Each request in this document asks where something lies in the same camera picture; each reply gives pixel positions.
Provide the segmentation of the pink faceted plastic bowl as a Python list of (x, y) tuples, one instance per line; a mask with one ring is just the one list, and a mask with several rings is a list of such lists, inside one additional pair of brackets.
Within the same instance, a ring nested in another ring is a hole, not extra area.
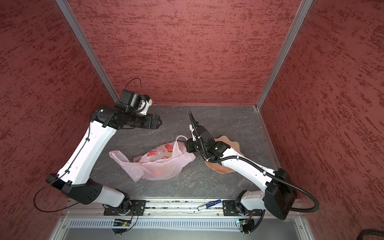
[[(224, 155), (223, 157), (229, 157), (229, 156), (233, 156), (233, 155), (236, 155), (234, 154), (234, 151), (237, 152), (237, 155), (240, 155), (240, 156), (244, 156), (244, 154), (241, 152), (240, 150), (240, 144), (236, 141), (231, 141), (227, 136), (220, 136), (219, 138), (214, 138), (214, 140), (216, 142), (223, 142), (227, 145), (229, 145), (231, 148), (231, 152), (230, 153), (227, 153), (226, 155)], [(216, 173), (219, 173), (219, 174), (228, 174), (228, 173), (233, 173), (235, 172), (235, 170), (229, 168), (229, 167), (226, 167), (224, 165), (222, 165), (223, 162), (219, 162), (219, 163), (210, 163), (210, 162), (205, 162), (206, 166), (208, 168), (210, 168), (211, 170), (215, 171)]]

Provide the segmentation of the pink translucent plastic bag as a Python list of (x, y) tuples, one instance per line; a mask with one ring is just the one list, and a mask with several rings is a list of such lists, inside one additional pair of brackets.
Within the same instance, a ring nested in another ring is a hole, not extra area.
[(109, 156), (137, 182), (169, 180), (179, 175), (183, 168), (196, 159), (186, 148), (187, 137), (178, 136), (173, 142), (160, 145), (130, 161), (122, 152), (111, 151)]

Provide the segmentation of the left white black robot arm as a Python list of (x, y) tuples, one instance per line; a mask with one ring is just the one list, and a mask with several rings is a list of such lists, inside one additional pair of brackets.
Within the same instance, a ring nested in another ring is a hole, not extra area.
[(90, 178), (91, 171), (113, 135), (124, 126), (158, 129), (162, 124), (158, 115), (148, 112), (152, 101), (143, 100), (137, 108), (117, 102), (115, 107), (100, 106), (93, 112), (89, 127), (67, 163), (46, 182), (69, 198), (83, 205), (100, 203), (125, 214), (131, 208), (128, 194), (105, 187)]

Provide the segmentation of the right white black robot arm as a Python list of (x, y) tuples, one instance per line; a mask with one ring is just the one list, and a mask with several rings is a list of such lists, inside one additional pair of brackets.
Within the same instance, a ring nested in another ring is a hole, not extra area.
[(192, 112), (189, 112), (189, 118), (192, 137), (187, 140), (187, 152), (200, 153), (207, 163), (230, 168), (259, 188), (238, 195), (236, 212), (246, 216), (252, 210), (267, 210), (274, 217), (285, 220), (297, 198), (294, 188), (288, 185), (291, 183), (288, 173), (283, 169), (274, 171), (243, 157), (229, 144), (216, 141), (195, 120)]

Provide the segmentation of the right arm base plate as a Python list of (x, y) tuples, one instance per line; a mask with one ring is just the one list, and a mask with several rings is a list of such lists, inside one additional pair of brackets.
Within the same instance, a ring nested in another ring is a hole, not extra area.
[(262, 210), (247, 210), (234, 200), (223, 200), (223, 214), (226, 217), (260, 217)]

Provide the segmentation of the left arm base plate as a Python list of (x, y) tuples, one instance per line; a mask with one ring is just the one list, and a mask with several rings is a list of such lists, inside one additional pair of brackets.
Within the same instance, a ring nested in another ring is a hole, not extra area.
[(128, 217), (132, 214), (142, 216), (146, 207), (146, 200), (126, 200), (118, 207), (103, 205), (104, 216)]

